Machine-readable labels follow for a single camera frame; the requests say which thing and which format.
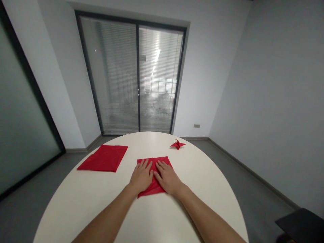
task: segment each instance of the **door frame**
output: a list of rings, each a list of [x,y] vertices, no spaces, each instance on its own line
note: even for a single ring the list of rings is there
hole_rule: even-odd
[[[168,25],[168,24],[161,24],[161,23],[155,23],[155,22],[149,22],[149,21],[142,21],[142,20],[136,20],[136,19],[129,19],[129,18],[122,18],[118,16],[112,16],[112,15],[105,15],[101,13],[93,13],[93,12],[86,12],[86,11],[80,11],[80,10],[75,10],[75,17],[77,20],[77,25],[79,29],[79,34],[80,34],[80,39],[81,39],[81,45],[82,45],[82,50],[83,50],[83,55],[85,59],[85,63],[87,66],[88,70],[88,75],[89,75],[89,80],[91,84],[91,91],[94,99],[94,105],[96,107],[96,112],[97,112],[97,117],[99,121],[99,126],[100,126],[100,131],[103,136],[122,136],[122,135],[107,135],[104,134],[103,131],[103,126],[101,122],[101,116],[99,112],[99,104],[97,100],[97,95],[95,91],[95,84],[93,82],[93,76],[92,76],[92,71],[90,67],[90,61],[89,61],[89,56],[85,44],[85,38],[84,38],[84,33],[82,29],[82,24],[81,24],[81,17],[89,17],[89,18],[94,18],[94,19],[99,19],[99,20],[108,20],[108,21],[115,21],[115,22],[121,22],[121,23],[128,23],[128,24],[135,24],[136,25],[136,52],[137,52],[137,89],[138,89],[138,131],[141,131],[141,119],[140,119],[140,75],[139,75],[139,26],[140,25],[145,25],[149,27],[154,27],[154,28],[160,28],[160,29],[166,29],[166,30],[176,30],[176,31],[181,31],[183,32],[183,40],[182,40],[182,47],[181,47],[181,54],[180,54],[180,59],[179,59],[179,66],[178,66],[178,74],[177,74],[177,84],[175,87],[175,95],[174,95],[174,102],[173,102],[173,108],[172,108],[172,117],[171,117],[171,126],[170,126],[170,132],[169,134],[172,133],[172,126],[173,126],[173,120],[174,120],[174,113],[176,110],[176,101],[177,101],[177,96],[178,96],[178,88],[179,88],[179,82],[180,82],[180,73],[181,73],[181,67],[182,67],[182,61],[183,61],[183,52],[185,48],[185,41],[186,41],[186,33],[187,33],[187,28],[186,27],[180,27],[180,26],[175,26],[175,25]]]
[[[36,174],[41,172],[43,169],[45,169],[47,166],[49,166],[51,163],[53,163],[56,159],[58,159],[60,156],[62,156],[65,153],[65,147],[63,144],[63,141],[60,137],[60,134],[56,128],[56,125],[54,123],[54,120],[51,116],[51,113],[46,105],[46,102],[44,100],[44,97],[41,93],[41,90],[39,89],[39,86],[37,84],[37,81],[35,79],[35,76],[33,74],[33,71],[31,70],[31,67],[28,63],[28,60],[25,56],[25,53],[23,51],[23,48],[20,45],[20,42],[18,40],[18,37],[15,33],[15,30],[10,22],[10,18],[7,14],[7,11],[3,5],[3,2],[0,1],[0,18],[3,23],[4,30],[9,38],[9,42],[11,43],[14,53],[17,56],[18,62],[20,63],[22,70],[24,74],[26,75],[27,81],[31,87],[31,90],[37,100],[37,103],[44,114],[45,120],[54,136],[54,139],[60,149],[60,153],[57,154],[55,157],[51,158],[49,161],[45,162],[43,165],[41,165],[39,168],[37,168],[35,171],[31,172],[24,178],[22,178],[19,182],[8,188],[6,191],[4,191],[0,195],[0,201],[2,201],[6,196],[17,190],[19,187],[21,187],[23,184],[25,184],[27,181],[29,181],[31,178],[33,178]]]

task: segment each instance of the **red paper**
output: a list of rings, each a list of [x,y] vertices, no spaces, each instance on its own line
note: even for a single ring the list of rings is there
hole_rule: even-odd
[[[176,147],[177,150],[180,149],[181,146],[186,145],[185,143],[180,143],[177,139],[176,142],[174,144],[172,144],[170,147]]]
[[[141,163],[143,159],[138,159],[137,163]],[[164,161],[164,163],[166,163],[167,165],[171,165],[169,158],[166,157],[159,157],[159,158],[149,158],[148,159],[148,164],[152,161],[152,167],[150,170],[156,171],[159,173],[158,169],[156,168],[156,163],[160,160],[161,162]],[[140,198],[141,196],[148,196],[148,195],[153,195],[153,194],[157,194],[157,193],[162,193],[165,192],[165,190],[160,186],[160,184],[158,183],[158,181],[155,179],[155,176],[153,176],[152,179],[152,183],[149,185],[149,187],[144,191],[141,192],[140,194],[138,194],[137,198]]]
[[[78,167],[78,170],[116,172],[127,148],[128,146],[101,145]]]

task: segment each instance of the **glass door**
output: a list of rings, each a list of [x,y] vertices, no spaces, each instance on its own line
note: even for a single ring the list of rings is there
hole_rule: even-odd
[[[186,28],[76,16],[101,133],[171,133]]]
[[[4,6],[1,4],[0,8],[0,194],[3,198],[17,183],[65,149]]]
[[[139,26],[141,131],[171,133],[183,32]]]

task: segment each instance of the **origami crane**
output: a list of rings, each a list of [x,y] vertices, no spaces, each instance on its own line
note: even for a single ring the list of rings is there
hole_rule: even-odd
[[[180,143],[177,139],[176,142],[174,144],[172,144],[170,147],[176,147],[177,150],[180,149],[181,146],[186,145],[185,143]]]

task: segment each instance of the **tabletop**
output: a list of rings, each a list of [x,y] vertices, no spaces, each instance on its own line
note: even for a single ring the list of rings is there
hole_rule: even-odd
[[[186,145],[170,147],[176,139]],[[105,145],[128,149],[116,173],[77,170],[93,150],[66,176],[39,223],[34,242],[71,242],[129,183],[137,159],[168,156],[179,178],[219,214],[246,242],[245,222],[226,178],[215,163],[193,144],[159,132],[138,132]],[[115,242],[200,242],[189,217],[170,195],[136,199]]]

